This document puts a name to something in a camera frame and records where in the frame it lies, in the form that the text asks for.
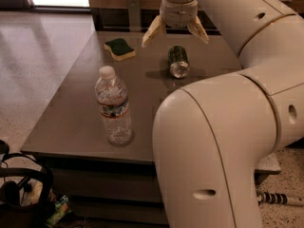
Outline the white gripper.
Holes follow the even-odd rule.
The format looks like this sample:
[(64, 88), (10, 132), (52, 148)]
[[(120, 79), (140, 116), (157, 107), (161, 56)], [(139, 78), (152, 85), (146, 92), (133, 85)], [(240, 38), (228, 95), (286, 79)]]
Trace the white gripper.
[(161, 0), (160, 15), (157, 15), (142, 37), (142, 47), (165, 34), (165, 25), (173, 29), (188, 27), (188, 30), (203, 43), (209, 43), (209, 37), (197, 16), (198, 1)]

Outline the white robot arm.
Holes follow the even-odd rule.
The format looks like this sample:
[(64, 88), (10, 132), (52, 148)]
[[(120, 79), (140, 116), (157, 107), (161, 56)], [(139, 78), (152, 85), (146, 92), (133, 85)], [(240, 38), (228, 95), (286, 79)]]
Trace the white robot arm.
[(160, 26), (203, 9), (242, 69), (160, 105), (153, 154), (170, 228), (262, 228), (254, 173), (303, 136), (303, 20), (279, 0), (161, 0)]

